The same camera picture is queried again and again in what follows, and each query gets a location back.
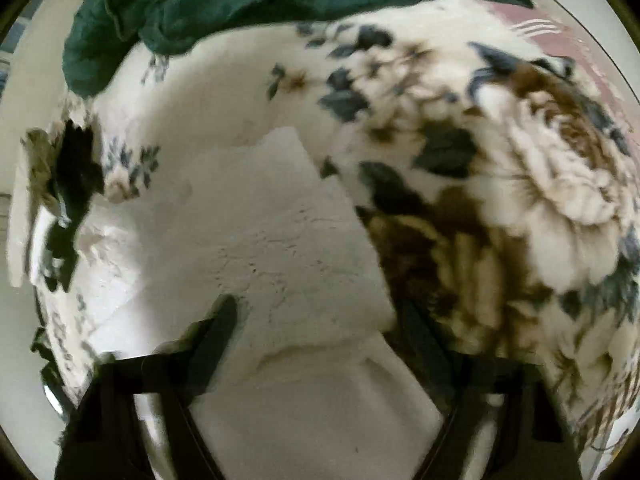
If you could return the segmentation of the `floral fleece blanket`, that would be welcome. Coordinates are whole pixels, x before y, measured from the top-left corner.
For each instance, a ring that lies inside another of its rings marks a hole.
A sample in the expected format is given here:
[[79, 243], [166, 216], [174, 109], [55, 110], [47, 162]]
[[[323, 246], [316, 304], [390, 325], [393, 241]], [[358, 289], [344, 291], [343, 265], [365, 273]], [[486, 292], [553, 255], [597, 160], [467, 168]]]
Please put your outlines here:
[[395, 322], [372, 339], [416, 338], [438, 396], [457, 353], [537, 365], [578, 455], [609, 456], [639, 421], [639, 171], [600, 96], [480, 0], [137, 46], [24, 137], [11, 272], [86, 304], [77, 243], [97, 203], [292, 128], [375, 249]]

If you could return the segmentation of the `white knitted sock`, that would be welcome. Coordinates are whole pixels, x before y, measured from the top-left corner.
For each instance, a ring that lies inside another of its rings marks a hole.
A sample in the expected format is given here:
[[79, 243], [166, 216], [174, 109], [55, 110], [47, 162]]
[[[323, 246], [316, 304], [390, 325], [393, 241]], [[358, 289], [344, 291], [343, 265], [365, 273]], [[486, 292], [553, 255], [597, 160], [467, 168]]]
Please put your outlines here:
[[356, 362], [395, 322], [352, 202], [292, 128], [211, 148], [140, 200], [97, 203], [77, 245], [96, 352], [144, 356], [238, 300], [219, 388]]

